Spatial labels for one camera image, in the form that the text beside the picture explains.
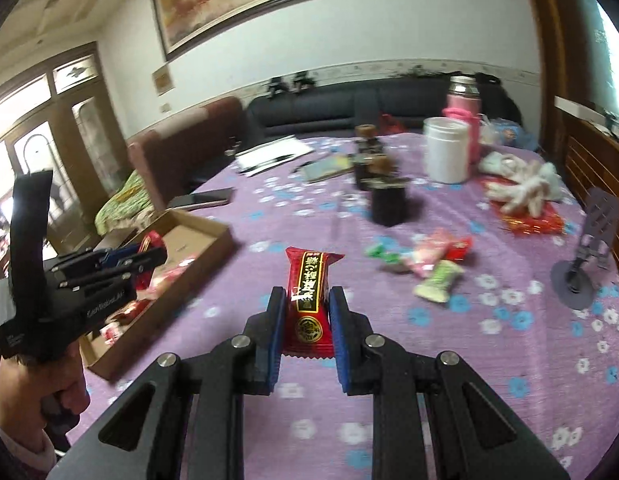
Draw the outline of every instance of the white plastic jar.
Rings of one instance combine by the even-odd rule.
[[[469,124],[458,119],[425,120],[424,167],[429,178],[442,184],[460,184],[469,177]]]

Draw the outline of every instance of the brown armchair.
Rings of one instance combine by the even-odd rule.
[[[227,97],[178,112],[129,141],[129,159],[145,181],[156,211],[191,191],[192,177],[217,173],[227,165],[225,150],[246,136],[241,102]]]

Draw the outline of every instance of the gold logo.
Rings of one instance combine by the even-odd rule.
[[[303,343],[315,343],[323,336],[323,328],[313,317],[301,317],[296,323],[296,336]]]

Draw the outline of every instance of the black smartphone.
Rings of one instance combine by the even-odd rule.
[[[192,211],[203,207],[225,205],[229,204],[233,194],[234,188],[227,187],[226,189],[215,189],[214,191],[177,196],[167,204],[167,209],[185,209],[186,211]]]

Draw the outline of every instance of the notebook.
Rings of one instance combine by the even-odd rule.
[[[249,170],[245,173],[246,176],[253,176],[313,151],[311,146],[294,136],[289,136],[238,153],[236,162],[241,171]]]

